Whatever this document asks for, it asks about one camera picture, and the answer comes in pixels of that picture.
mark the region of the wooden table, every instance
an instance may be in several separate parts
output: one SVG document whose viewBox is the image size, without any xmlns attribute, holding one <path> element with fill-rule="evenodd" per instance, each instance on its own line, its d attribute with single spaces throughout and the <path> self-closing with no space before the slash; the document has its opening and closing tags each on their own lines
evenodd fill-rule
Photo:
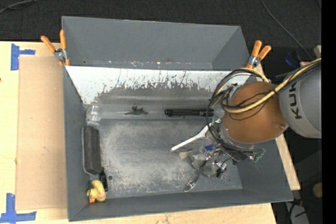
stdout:
<svg viewBox="0 0 336 224">
<path fill-rule="evenodd" d="M 19 93 L 26 93 L 22 85 L 19 85 L 20 70 L 11 71 L 11 44 L 19 46 L 23 49 L 35 50 L 34 56 L 20 56 L 19 59 L 30 57 L 29 61 L 34 67 L 32 70 L 38 70 L 39 60 L 50 61 L 50 68 L 61 69 L 58 65 L 54 55 L 46 48 L 42 42 L 16 42 L 16 41 L 0 41 L 0 213 L 6 210 L 6 193 L 16 194 L 16 199 L 19 200 L 16 174 L 20 174 L 17 171 L 17 163 L 21 161 L 28 161 L 27 159 L 21 160 L 22 156 L 18 156 L 20 148 L 18 147 L 18 135 L 20 124 L 19 119 Z M 60 47 L 60 44 L 54 43 L 56 48 Z M 42 98 L 42 96 L 35 97 L 36 102 Z M 56 119 L 59 123 L 63 122 L 63 119 Z M 276 139 L 279 147 L 280 156 L 287 174 L 288 182 L 292 190 L 299 190 L 300 184 L 297 179 L 296 171 L 294 169 L 287 144 L 283 135 Z M 60 190 L 62 193 L 66 193 L 66 189 Z M 26 199 L 30 199 L 34 204 L 36 199 L 39 199 L 39 194 L 32 191 L 32 193 L 25 194 Z M 20 207 L 16 207 L 18 213 L 37 211 L 36 220 L 34 223 L 68 223 L 66 202 L 58 207 L 41 206 L 41 208 L 26 208 L 22 210 Z M 96 223 L 97 221 L 80 221 L 80 223 Z M 164 214 L 153 214 L 144 216 L 132 216 L 121 217 L 113 219 L 99 220 L 99 223 L 139 223 L 139 224 L 160 224 L 160 223 L 244 223 L 244 224 L 270 224 L 276 223 L 275 217 L 272 211 L 271 204 L 257 204 L 248 206 L 233 206 L 223 207 L 215 209 L 203 209 L 184 212 L 173 212 Z"/>
</svg>

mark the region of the black carpet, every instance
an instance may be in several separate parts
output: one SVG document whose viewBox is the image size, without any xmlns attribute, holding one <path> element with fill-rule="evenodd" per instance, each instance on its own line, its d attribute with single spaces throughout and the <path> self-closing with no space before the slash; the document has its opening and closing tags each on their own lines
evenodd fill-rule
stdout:
<svg viewBox="0 0 336 224">
<path fill-rule="evenodd" d="M 263 1 L 264 4 L 262 0 L 0 0 L 0 40 L 40 41 L 40 36 L 46 35 L 58 42 L 63 15 L 238 25 L 249 51 L 257 39 L 272 46 L 263 61 L 264 71 L 273 82 L 279 82 L 282 78 L 277 75 L 293 70 L 286 63 L 289 53 L 296 52 L 301 60 L 315 57 L 313 49 L 321 44 L 321 7 L 317 0 Z M 290 130 L 286 140 L 294 164 L 321 147 L 319 141 L 302 139 Z"/>
</svg>

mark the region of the orange clamp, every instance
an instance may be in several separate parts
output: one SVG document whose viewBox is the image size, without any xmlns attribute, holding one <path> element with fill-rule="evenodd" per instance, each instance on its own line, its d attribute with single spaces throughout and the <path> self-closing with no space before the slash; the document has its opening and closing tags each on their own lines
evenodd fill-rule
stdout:
<svg viewBox="0 0 336 224">
<path fill-rule="evenodd" d="M 246 65 L 247 68 L 255 68 L 272 49 L 270 45 L 266 45 L 262 50 L 260 50 L 261 46 L 262 42 L 260 40 L 256 40 L 251 53 L 251 57 Z"/>
</svg>

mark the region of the gray bin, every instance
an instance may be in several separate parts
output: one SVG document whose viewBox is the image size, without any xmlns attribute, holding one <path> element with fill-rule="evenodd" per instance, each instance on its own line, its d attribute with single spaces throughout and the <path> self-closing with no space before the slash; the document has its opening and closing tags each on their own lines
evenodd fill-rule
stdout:
<svg viewBox="0 0 336 224">
<path fill-rule="evenodd" d="M 249 58 L 239 26 L 142 22 L 116 19 L 62 18 L 67 54 L 77 73 L 83 70 L 135 69 L 162 72 L 230 72 Z M 86 126 L 85 102 L 76 88 L 81 76 L 64 68 L 64 105 L 68 219 L 111 218 L 292 200 L 275 141 L 258 161 L 228 162 L 225 176 L 201 176 L 195 188 L 183 192 L 192 175 L 189 163 L 170 148 L 205 126 L 201 116 L 169 118 L 160 110 L 206 105 L 210 88 L 197 84 L 155 89 L 104 90 L 100 122 L 101 158 L 109 180 L 105 202 L 89 204 L 86 190 L 92 177 L 83 171 L 81 129 Z M 125 118 L 132 105 L 148 107 L 145 116 Z"/>
</svg>

